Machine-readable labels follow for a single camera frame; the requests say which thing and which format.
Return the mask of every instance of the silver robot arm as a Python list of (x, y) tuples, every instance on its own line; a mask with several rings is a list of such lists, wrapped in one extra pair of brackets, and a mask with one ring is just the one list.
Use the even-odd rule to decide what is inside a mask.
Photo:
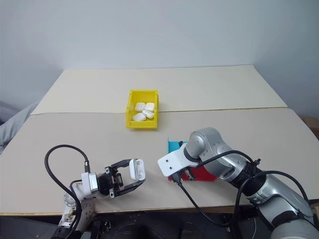
[[(208, 127), (193, 132), (187, 144), (159, 159), (158, 165), (164, 176), (170, 176), (230, 150), (232, 148), (223, 141), (220, 133)], [(211, 161), (204, 167), (237, 188), (254, 173), (261, 172), (254, 163), (235, 153)], [(319, 238), (308, 203), (273, 175), (253, 178), (243, 193), (274, 229), (272, 239)]]

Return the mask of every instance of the black cable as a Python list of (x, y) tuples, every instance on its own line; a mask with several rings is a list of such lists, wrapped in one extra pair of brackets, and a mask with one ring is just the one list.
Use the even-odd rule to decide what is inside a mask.
[[(72, 182), (70, 183), (70, 189), (71, 189), (71, 192), (74, 193), (74, 195), (76, 195), (76, 193), (75, 193), (75, 191), (74, 191), (74, 189), (73, 189), (73, 184), (74, 184), (74, 183), (77, 183), (77, 182), (82, 182), (82, 180), (81, 180), (81, 179), (79, 179), (79, 180), (74, 180), (74, 181), (72, 181)], [(73, 227), (76, 228), (76, 227), (78, 226), (79, 221), (80, 221), (80, 218), (81, 218), (81, 214), (82, 214), (82, 211), (75, 209), (75, 217), (74, 217), (74, 220), (73, 220), (73, 222), (72, 222), (72, 224), (71, 224), (71, 226), (70, 226), (70, 229), (72, 229)]]
[[(81, 217), (81, 213), (82, 213), (82, 207), (81, 207), (81, 203), (79, 201), (79, 199), (77, 198), (76, 194), (74, 193), (74, 191), (72, 192), (71, 190), (69, 190), (67, 187), (65, 187), (63, 185), (63, 183), (61, 183), (57, 177), (55, 177), (55, 175), (52, 173), (51, 169), (50, 169), (50, 166), (49, 166), (49, 155), (56, 149), (58, 148), (72, 148), (78, 152), (80, 152), (82, 154), (82, 156), (84, 157), (85, 159), (85, 167), (86, 167), (86, 170), (89, 171), (89, 160), (88, 160), (88, 157), (85, 155), (85, 153), (80, 150), (79, 148), (75, 147), (75, 146), (72, 146), (72, 145), (68, 145), (68, 144), (61, 144), (61, 145), (57, 145), (53, 148), (51, 148), (45, 155), (45, 158), (44, 158), (44, 166), (45, 166), (45, 169), (46, 171), (48, 172), (49, 176), (53, 179), (53, 181), (60, 186), (60, 188), (62, 188), (66, 193), (68, 193), (74, 200), (75, 200), (75, 205), (76, 205), (76, 214), (77, 215), (80, 215)], [(66, 236), (65, 239), (69, 238), (70, 235), (75, 231), (76, 229), (76, 226), (75, 224), (77, 225), (78, 222), (80, 221), (80, 218), (77, 219), (76, 221), (74, 220), (74, 224), (73, 224), (73, 227), (71, 228), (70, 232), (68, 233), (68, 235)]]
[(218, 154), (218, 155), (216, 155), (216, 156), (214, 156), (214, 157), (212, 157), (212, 158), (210, 158), (210, 159), (208, 159), (208, 160), (206, 160), (204, 162), (199, 163), (196, 166), (196, 168), (199, 168), (199, 167), (201, 167), (201, 166), (203, 166), (203, 165), (205, 165), (207, 163), (210, 163), (210, 162), (212, 162), (212, 161), (214, 161), (214, 160), (216, 160), (218, 158), (221, 158), (221, 157), (224, 157), (224, 156), (226, 156), (228, 154), (233, 154), (233, 153), (236, 153), (236, 154), (239, 154), (241, 156), (244, 156), (246, 159), (248, 159), (249, 162), (254, 163), (254, 161), (251, 159), (251, 157), (249, 157), (247, 154), (245, 154), (245, 153), (243, 153), (241, 151), (238, 151), (238, 150), (230, 150), (230, 151), (227, 151), (227, 152), (220, 153), (220, 154)]
[(301, 194), (303, 195), (305, 201), (307, 203), (308, 202), (308, 197), (303, 189), (303, 187), (301, 186), (301, 184), (291, 175), (287, 174), (287, 173), (284, 173), (284, 172), (280, 172), (280, 171), (261, 171), (259, 173), (257, 173), (255, 176), (252, 176), (250, 178), (247, 178), (243, 184), (239, 187), (238, 189), (238, 192), (237, 192), (237, 196), (236, 196), (236, 202), (235, 202), (235, 208), (234, 208), (234, 213), (233, 213), (233, 216), (231, 217), (231, 220), (225, 224), (222, 224), (222, 223), (218, 223), (218, 222), (215, 222), (213, 221), (197, 204), (196, 202), (192, 199), (192, 197), (190, 196), (190, 194), (187, 192), (187, 190), (182, 186), (181, 183), (178, 183), (178, 185), (180, 186), (180, 188), (183, 190), (183, 192), (186, 194), (186, 196), (190, 199), (190, 201), (194, 204), (194, 206), (196, 207), (196, 209), (206, 218), (208, 219), (211, 223), (213, 223), (214, 225), (216, 226), (219, 226), (219, 227), (223, 227), (223, 228), (226, 228), (226, 227), (229, 227), (231, 226), (232, 224), (234, 224), (235, 220), (237, 219), (237, 215), (238, 215), (238, 212), (239, 212), (239, 202), (240, 202), (240, 197), (241, 197), (241, 194), (242, 194), (242, 191), (243, 189), (245, 188), (246, 184), (252, 180), (253, 178), (255, 177), (260, 177), (260, 176), (264, 176), (264, 175), (267, 175), (267, 174), (278, 174), (278, 175), (283, 175), (289, 179), (291, 179), (299, 188), (299, 190), (301, 191)]

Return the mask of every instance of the gray cloth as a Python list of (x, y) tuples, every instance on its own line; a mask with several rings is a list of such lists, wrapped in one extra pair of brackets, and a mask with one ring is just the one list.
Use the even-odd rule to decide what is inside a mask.
[(0, 154), (3, 152), (7, 144), (13, 139), (16, 133), (20, 130), (23, 123), (28, 119), (29, 115), (35, 109), (39, 102), (33, 103), (28, 107), (24, 108), (7, 122), (0, 125)]

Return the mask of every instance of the white wall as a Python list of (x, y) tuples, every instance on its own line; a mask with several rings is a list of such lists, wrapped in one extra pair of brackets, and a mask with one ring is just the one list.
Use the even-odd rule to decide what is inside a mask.
[(319, 117), (317, 0), (1, 0), (0, 8), (1, 119), (39, 100), (67, 68), (240, 64), (254, 64), (297, 113)]

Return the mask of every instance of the yellow bin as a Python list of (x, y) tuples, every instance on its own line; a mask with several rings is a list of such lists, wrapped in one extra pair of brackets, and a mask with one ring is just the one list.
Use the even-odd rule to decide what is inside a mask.
[[(155, 103), (154, 118), (145, 121), (133, 121), (132, 117), (138, 112), (135, 111), (137, 102)], [(159, 95), (157, 90), (131, 90), (126, 108), (126, 128), (157, 128), (158, 127)]]

